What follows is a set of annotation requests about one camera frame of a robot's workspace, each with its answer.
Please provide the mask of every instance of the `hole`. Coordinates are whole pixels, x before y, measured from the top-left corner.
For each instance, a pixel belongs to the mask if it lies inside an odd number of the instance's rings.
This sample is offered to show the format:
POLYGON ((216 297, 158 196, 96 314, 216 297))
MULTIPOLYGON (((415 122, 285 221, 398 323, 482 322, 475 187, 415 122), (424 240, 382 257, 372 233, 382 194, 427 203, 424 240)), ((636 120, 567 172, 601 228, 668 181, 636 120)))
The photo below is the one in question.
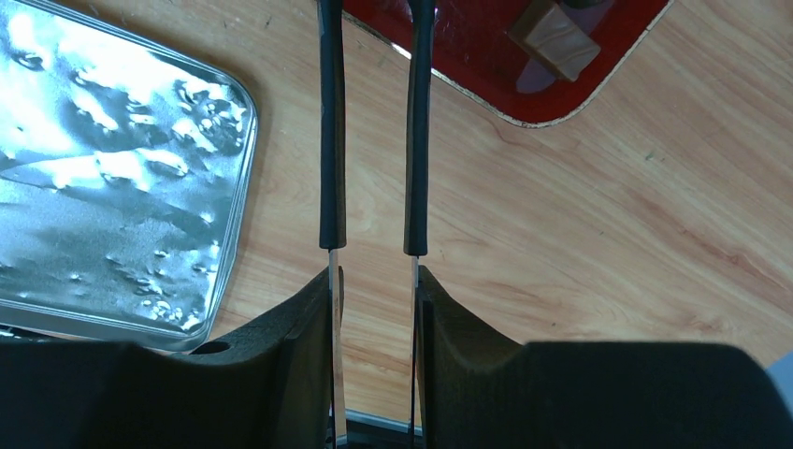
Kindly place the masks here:
POLYGON ((225 341, 210 341, 209 343, 204 343, 195 348, 195 351, 192 351, 190 355, 218 354, 230 347, 231 345, 225 341))

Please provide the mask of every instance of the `metal tray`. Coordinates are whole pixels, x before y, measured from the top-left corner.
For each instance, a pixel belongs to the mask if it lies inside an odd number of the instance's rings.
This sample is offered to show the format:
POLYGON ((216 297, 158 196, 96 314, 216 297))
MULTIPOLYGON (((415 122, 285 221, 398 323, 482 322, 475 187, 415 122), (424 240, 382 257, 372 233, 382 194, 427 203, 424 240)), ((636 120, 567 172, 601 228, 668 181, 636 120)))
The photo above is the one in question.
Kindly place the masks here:
POLYGON ((0 0, 0 323, 188 351, 236 255, 256 135, 228 75, 0 0))

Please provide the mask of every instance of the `wood grain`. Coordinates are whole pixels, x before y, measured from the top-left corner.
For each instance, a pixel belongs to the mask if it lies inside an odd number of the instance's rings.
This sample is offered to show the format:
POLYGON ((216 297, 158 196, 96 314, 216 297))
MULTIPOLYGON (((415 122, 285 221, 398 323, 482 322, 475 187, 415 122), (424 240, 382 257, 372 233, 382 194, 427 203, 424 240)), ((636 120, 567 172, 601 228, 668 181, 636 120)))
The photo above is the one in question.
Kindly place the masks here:
MULTIPOLYGON (((262 128, 215 335, 292 295, 318 248, 311 0, 66 0, 242 78, 262 128)), ((793 3, 678 0, 566 123, 514 127, 435 80, 430 255, 516 340, 714 340, 793 350, 793 3)), ((402 254, 408 61, 346 23, 347 406, 408 416, 402 254)))

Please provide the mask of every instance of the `red mat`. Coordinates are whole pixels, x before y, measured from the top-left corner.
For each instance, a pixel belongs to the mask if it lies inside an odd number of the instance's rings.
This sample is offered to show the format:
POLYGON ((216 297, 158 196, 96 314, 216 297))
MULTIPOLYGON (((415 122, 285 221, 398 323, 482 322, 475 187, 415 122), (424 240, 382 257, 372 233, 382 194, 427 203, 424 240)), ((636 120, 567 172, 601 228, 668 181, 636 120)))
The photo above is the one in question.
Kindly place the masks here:
MULTIPOLYGON (((601 51, 575 82, 554 79, 507 36, 529 0, 437 0, 433 66, 507 121, 527 127, 559 123, 580 110, 663 15, 673 0, 607 0, 563 7, 601 51)), ((411 47, 407 0, 346 0, 359 24, 403 49, 411 47)))

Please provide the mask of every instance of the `wooden table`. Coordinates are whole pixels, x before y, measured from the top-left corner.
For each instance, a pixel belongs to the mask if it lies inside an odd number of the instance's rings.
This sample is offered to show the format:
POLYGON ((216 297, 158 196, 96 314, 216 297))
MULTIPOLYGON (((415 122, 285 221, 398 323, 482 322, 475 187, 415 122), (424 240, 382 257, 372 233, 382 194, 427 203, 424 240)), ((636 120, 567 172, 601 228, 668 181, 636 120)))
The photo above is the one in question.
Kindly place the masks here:
MULTIPOLYGON (((66 0, 243 79, 261 138, 215 335, 325 267, 311 0, 66 0)), ((793 350, 793 3, 678 0, 599 96, 541 130, 432 94, 430 255, 516 340, 715 340, 793 350)), ((406 419, 408 61, 345 24, 347 405, 406 419)))

